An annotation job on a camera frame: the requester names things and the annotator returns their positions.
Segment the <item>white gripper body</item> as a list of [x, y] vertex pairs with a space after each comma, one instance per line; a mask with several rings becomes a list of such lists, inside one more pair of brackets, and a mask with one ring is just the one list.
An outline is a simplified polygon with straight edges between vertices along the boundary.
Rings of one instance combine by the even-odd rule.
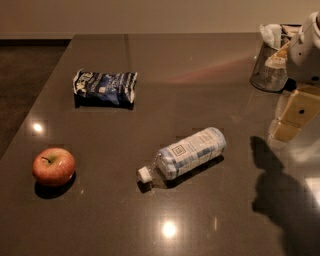
[[288, 77], [305, 84], [320, 84], [320, 13], [312, 13], [292, 37], [286, 69]]

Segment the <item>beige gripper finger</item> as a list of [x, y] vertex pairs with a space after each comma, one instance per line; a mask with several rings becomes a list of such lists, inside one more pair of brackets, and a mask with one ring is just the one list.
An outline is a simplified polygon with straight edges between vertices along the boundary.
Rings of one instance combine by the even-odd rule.
[[285, 69], [288, 46], [288, 43], [284, 44], [276, 53], [274, 53], [265, 61], [265, 65], [268, 68]]
[[292, 92], [285, 90], [279, 97], [271, 122], [271, 136], [288, 142], [319, 114], [320, 87], [298, 83]]

